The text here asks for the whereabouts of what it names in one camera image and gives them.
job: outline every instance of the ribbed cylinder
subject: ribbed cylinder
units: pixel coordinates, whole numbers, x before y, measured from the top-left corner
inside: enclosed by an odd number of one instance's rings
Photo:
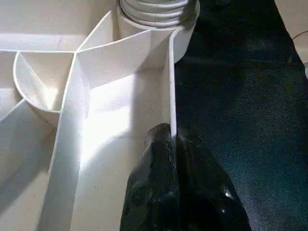
[[[195,16],[196,0],[119,0],[132,21],[159,28],[178,26]]]

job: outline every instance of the white tray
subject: white tray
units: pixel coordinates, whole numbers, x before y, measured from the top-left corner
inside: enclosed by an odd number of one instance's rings
[[[115,0],[0,1],[1,230],[119,230],[146,132],[176,135],[174,63],[196,8],[155,29]]]

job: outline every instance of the black fabric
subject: black fabric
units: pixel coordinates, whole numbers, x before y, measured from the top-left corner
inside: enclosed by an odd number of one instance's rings
[[[148,132],[143,157],[129,176],[121,231],[181,231],[179,180],[170,126]]]
[[[200,133],[252,230],[308,230],[304,66],[274,0],[214,2],[175,67],[178,127]]]

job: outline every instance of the dark blue fabric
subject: dark blue fabric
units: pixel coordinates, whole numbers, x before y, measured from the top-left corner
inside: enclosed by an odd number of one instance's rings
[[[175,74],[178,127],[201,134],[252,230],[308,230],[308,81],[274,0],[204,0]]]

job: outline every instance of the black cable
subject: black cable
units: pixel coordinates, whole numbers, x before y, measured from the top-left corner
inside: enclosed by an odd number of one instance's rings
[[[293,37],[292,40],[296,39],[297,37],[299,37],[299,36],[301,36],[301,35],[303,35],[303,34],[305,34],[305,33],[307,33],[307,32],[308,32],[308,30],[303,31],[302,33],[299,33],[298,35],[296,35],[295,37]]]

